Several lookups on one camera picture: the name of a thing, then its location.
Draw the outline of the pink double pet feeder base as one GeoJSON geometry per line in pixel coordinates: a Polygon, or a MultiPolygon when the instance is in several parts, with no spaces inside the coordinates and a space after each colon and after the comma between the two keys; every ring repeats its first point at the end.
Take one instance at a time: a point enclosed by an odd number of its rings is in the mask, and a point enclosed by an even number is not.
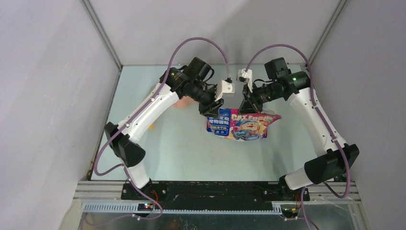
{"type": "Polygon", "coordinates": [[[194,103],[196,103],[194,99],[192,99],[189,96],[184,96],[181,99],[179,99],[176,103],[174,103],[172,106],[177,109],[185,109],[194,103]]]}

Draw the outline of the colourful cat food bag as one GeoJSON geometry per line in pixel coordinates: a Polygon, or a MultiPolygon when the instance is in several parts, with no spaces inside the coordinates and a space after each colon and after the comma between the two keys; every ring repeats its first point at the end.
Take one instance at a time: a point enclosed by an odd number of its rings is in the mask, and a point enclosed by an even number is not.
{"type": "Polygon", "coordinates": [[[272,110],[260,114],[238,112],[234,108],[221,108],[218,118],[207,118],[206,130],[228,140],[252,141],[266,138],[268,126],[282,118],[272,110]]]}

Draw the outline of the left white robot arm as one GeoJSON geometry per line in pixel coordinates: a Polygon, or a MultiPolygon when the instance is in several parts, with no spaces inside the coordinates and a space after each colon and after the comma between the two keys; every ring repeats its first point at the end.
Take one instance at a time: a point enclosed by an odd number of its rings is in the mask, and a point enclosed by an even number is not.
{"type": "Polygon", "coordinates": [[[139,145],[143,134],[168,108],[184,97],[199,104],[199,113],[205,117],[218,118],[225,93],[233,93],[230,78],[219,84],[208,84],[205,77],[213,76],[214,69],[195,57],[189,65],[171,67],[160,77],[150,95],[129,116],[118,124],[111,122],[104,127],[109,146],[124,166],[133,182],[133,194],[139,199],[151,195],[150,177],[144,158],[145,150],[139,145]]]}

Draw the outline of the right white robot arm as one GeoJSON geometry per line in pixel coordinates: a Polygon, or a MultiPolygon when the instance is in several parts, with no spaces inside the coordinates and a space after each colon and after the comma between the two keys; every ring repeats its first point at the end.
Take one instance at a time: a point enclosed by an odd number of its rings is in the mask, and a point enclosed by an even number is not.
{"type": "Polygon", "coordinates": [[[238,71],[237,80],[244,82],[239,114],[258,114],[264,103],[283,98],[300,116],[317,156],[280,178],[279,196],[291,200],[299,188],[347,174],[360,151],[356,144],[349,145],[334,128],[319,104],[315,90],[311,89],[306,72],[291,72],[282,57],[267,62],[264,67],[269,81],[260,87],[252,80],[252,70],[238,71]]]}

